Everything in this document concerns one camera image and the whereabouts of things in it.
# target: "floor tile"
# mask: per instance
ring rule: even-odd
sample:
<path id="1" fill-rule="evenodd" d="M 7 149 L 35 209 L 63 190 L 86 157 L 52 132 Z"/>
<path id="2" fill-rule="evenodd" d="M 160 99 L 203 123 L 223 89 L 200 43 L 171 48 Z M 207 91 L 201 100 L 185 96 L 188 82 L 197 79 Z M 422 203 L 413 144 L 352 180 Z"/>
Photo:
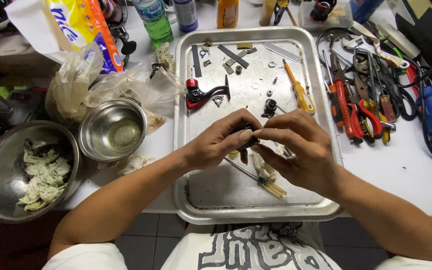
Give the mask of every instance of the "floor tile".
<path id="1" fill-rule="evenodd" d="M 154 252 L 153 270 L 160 270 L 166 259 L 169 257 L 180 238 L 157 237 L 156 250 Z"/>
<path id="2" fill-rule="evenodd" d="M 372 270 L 387 259 L 382 248 L 325 246 L 326 255 L 344 270 Z"/>
<path id="3" fill-rule="evenodd" d="M 354 218 L 335 218 L 319 222 L 319 230 L 325 246 L 380 248 Z"/>
<path id="4" fill-rule="evenodd" d="M 177 214 L 159 214 L 157 236 L 182 237 L 185 223 Z"/>
<path id="5" fill-rule="evenodd" d="M 156 236 L 158 230 L 159 214 L 140 213 L 136 219 L 123 232 L 130 236 Z"/>
<path id="6" fill-rule="evenodd" d="M 128 270 L 152 270 L 155 236 L 121 235 L 114 244 L 124 257 Z"/>

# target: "white t-shirt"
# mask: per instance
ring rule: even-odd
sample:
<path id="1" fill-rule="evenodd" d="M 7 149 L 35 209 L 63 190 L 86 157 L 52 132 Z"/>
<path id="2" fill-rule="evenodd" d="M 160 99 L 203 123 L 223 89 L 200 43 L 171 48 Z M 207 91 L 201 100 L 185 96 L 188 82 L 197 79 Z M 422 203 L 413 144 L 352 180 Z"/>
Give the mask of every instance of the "white t-shirt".
<path id="1" fill-rule="evenodd" d="M 341 270 L 324 253 L 317 222 L 211 226 L 212 233 L 189 232 L 161 270 Z M 193 231 L 201 230 L 200 226 Z M 126 270 L 112 243 L 82 243 L 54 255 L 43 270 Z M 432 261 L 395 256 L 375 270 L 432 270 Z"/>

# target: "aluminum tray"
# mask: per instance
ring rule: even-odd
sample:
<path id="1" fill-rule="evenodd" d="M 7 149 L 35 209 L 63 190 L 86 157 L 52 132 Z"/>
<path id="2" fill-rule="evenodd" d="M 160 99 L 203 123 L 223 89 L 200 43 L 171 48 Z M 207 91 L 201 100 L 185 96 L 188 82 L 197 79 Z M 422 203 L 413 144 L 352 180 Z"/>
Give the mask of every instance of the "aluminum tray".
<path id="1" fill-rule="evenodd" d="M 317 112 L 315 119 L 333 140 L 334 159 L 342 164 L 336 131 L 331 120 L 325 86 L 321 80 L 322 73 L 316 54 L 313 37 L 305 30 L 293 26 L 273 26 L 246 29 L 222 29 L 195 31 L 185 35 L 176 47 L 176 75 L 185 81 L 189 78 L 190 67 L 193 66 L 191 45 L 201 47 L 206 41 L 212 41 L 210 53 L 199 58 L 202 77 L 195 78 L 203 92 L 224 84 L 226 71 L 223 63 L 229 59 L 217 46 L 223 44 L 234 53 L 238 53 L 236 43 L 250 42 L 258 49 L 257 52 L 243 57 L 249 63 L 240 75 L 228 75 L 231 101 L 224 96 L 222 104 L 217 107 L 209 100 L 196 111 L 186 109 L 184 97 L 177 98 L 174 115 L 174 149 L 178 149 L 194 139 L 215 120 L 218 120 L 240 108 L 249 112 L 264 124 L 267 118 L 261 118 L 267 90 L 273 90 L 271 98 L 287 111 L 297 108 L 297 100 L 286 74 L 283 57 L 261 46 L 261 43 L 272 42 L 297 55 L 303 60 L 293 62 L 287 60 L 291 70 L 303 87 L 309 86 L 309 94 L 313 98 Z M 211 60 L 212 64 L 203 67 L 203 62 Z M 274 60 L 277 66 L 268 67 Z M 258 83 L 254 89 L 251 85 Z M 268 146 L 276 148 L 274 143 Z M 249 150 L 248 170 L 257 174 Z M 280 221 L 322 221 L 336 217 L 341 207 L 331 200 L 291 185 L 278 175 L 276 184 L 282 187 L 287 196 L 279 200 L 256 182 L 223 161 L 218 167 L 205 171 L 193 171 L 179 178 L 172 188 L 172 197 L 178 215 L 192 224 L 229 224 Z"/>

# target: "white table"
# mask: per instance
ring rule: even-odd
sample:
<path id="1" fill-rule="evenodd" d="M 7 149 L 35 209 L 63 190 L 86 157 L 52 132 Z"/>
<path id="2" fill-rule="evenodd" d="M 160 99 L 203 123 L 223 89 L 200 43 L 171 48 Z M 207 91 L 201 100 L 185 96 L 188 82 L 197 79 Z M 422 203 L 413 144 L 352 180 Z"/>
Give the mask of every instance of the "white table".
<path id="1" fill-rule="evenodd" d="M 260 27 L 258 21 L 261 7 L 255 6 L 258 3 L 262 3 L 261 0 L 241 0 L 239 2 L 238 28 Z M 216 29 L 217 1 L 199 0 L 196 1 L 196 8 L 199 29 Z M 299 6 L 290 3 L 289 8 L 298 21 Z M 167 14 L 170 20 L 175 17 L 172 11 L 167 11 Z M 396 26 L 394 15 L 386 2 L 371 17 L 371 21 L 375 23 L 379 23 L 382 19 Z M 292 25 L 287 14 L 283 15 L 280 25 Z M 154 50 L 134 7 L 129 7 L 126 29 L 130 39 L 138 43 L 136 52 L 130 57 L 128 67 L 131 68 L 138 62 L 153 56 Z M 172 25 L 172 31 L 174 41 L 171 43 L 171 52 L 174 54 L 176 44 L 184 33 L 178 29 L 177 23 Z M 327 49 L 327 42 L 321 44 L 322 48 L 325 46 Z M 350 144 L 346 135 L 341 133 L 338 136 L 338 142 L 344 166 L 360 178 L 408 200 L 432 216 L 432 158 L 424 144 L 421 123 L 418 120 L 408 122 L 399 118 L 396 124 L 397 132 L 391 135 L 391 141 L 387 145 L 384 145 L 381 140 L 378 140 L 374 146 L 366 143 Z M 159 159 L 169 154 L 172 149 L 173 119 L 169 118 L 161 128 L 145 138 L 137 152 Z M 94 174 L 81 183 L 79 189 L 63 205 L 63 208 L 73 209 L 90 194 L 114 179 L 116 175 L 109 170 L 94 170 Z M 174 213 L 170 189 L 166 189 L 159 195 L 144 212 Z"/>

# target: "hand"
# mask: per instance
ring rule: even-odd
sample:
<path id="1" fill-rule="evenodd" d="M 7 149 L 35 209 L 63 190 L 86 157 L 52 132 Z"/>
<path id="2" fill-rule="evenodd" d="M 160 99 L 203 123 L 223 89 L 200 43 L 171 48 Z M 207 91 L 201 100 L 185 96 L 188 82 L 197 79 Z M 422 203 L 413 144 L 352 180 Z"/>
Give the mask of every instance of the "hand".
<path id="1" fill-rule="evenodd" d="M 234 129 L 243 128 L 247 123 L 255 130 L 262 128 L 261 123 L 247 109 L 239 109 L 217 120 L 194 140 L 180 148 L 189 168 L 203 170 L 218 166 L 226 155 L 251 139 L 253 136 L 251 130 L 246 129 L 231 134 Z M 241 161 L 248 163 L 247 152 L 241 153 Z"/>
<path id="2" fill-rule="evenodd" d="M 262 144 L 251 149 L 291 184 L 329 196 L 337 190 L 337 171 L 331 138 L 303 109 L 269 119 L 256 138 L 283 144 L 296 156 L 285 158 Z"/>

